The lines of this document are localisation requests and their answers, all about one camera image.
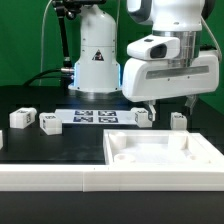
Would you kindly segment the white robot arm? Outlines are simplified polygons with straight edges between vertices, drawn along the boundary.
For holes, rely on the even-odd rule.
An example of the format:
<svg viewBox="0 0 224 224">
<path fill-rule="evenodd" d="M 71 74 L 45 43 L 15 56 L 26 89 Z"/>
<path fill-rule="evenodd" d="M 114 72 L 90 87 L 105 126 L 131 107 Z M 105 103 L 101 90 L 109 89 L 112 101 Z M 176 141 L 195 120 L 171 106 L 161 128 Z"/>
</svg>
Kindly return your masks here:
<svg viewBox="0 0 224 224">
<path fill-rule="evenodd" d="M 70 89 L 89 99 L 120 90 L 151 119 L 160 99 L 186 96 L 192 106 L 219 83 L 220 51 L 200 49 L 207 5 L 207 0 L 127 0 L 130 17 L 150 25 L 152 33 L 127 46 L 124 66 L 116 61 L 113 19 L 96 5 L 83 6 L 81 52 Z"/>
</svg>

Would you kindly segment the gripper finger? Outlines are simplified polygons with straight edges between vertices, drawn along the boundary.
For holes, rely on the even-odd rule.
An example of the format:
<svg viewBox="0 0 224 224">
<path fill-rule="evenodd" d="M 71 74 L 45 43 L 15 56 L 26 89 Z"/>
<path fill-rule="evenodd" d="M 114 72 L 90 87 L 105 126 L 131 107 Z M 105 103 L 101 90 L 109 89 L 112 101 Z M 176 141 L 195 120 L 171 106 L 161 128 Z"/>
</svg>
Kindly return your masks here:
<svg viewBox="0 0 224 224">
<path fill-rule="evenodd" d="M 193 109 L 197 103 L 198 96 L 197 95 L 189 95 L 187 97 L 187 101 L 185 103 L 186 114 L 191 115 L 193 113 Z"/>
<path fill-rule="evenodd" d="M 154 102 L 149 101 L 149 119 L 151 121 L 156 120 L 156 110 L 154 108 Z"/>
</svg>

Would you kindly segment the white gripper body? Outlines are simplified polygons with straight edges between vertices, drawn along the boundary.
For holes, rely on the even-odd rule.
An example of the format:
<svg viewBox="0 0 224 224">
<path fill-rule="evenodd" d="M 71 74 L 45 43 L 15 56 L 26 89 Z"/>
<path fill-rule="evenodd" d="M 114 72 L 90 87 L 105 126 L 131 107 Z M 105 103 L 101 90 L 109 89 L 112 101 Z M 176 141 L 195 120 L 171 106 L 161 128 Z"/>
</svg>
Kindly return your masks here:
<svg viewBox="0 0 224 224">
<path fill-rule="evenodd" d="M 201 51 L 190 65 L 180 65 L 177 37 L 149 35 L 127 46 L 123 95 L 132 102 L 213 92 L 219 83 L 216 50 Z"/>
</svg>

